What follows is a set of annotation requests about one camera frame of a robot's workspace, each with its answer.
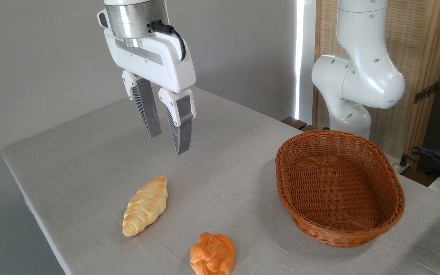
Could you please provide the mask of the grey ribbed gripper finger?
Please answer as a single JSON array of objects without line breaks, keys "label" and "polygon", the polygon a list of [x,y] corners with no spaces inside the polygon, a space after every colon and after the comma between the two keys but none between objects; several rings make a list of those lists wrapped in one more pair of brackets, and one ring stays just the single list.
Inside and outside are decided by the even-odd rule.
[{"label": "grey ribbed gripper finger", "polygon": [[159,99],[165,105],[177,155],[189,150],[192,120],[197,116],[191,89],[178,94],[166,88],[159,90]]},{"label": "grey ribbed gripper finger", "polygon": [[122,73],[122,80],[128,98],[136,103],[145,128],[151,138],[161,134],[161,127],[149,80],[141,78],[128,70]]}]

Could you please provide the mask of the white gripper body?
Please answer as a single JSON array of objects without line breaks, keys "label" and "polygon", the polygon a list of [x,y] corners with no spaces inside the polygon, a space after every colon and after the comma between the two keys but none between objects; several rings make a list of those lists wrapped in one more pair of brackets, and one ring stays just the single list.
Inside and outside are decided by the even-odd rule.
[{"label": "white gripper body", "polygon": [[142,38],[141,47],[127,47],[124,40],[113,36],[107,11],[101,10],[97,17],[117,66],[175,93],[194,86],[197,77],[188,45],[185,44],[185,59],[181,60],[181,44],[176,35],[157,32]]}]

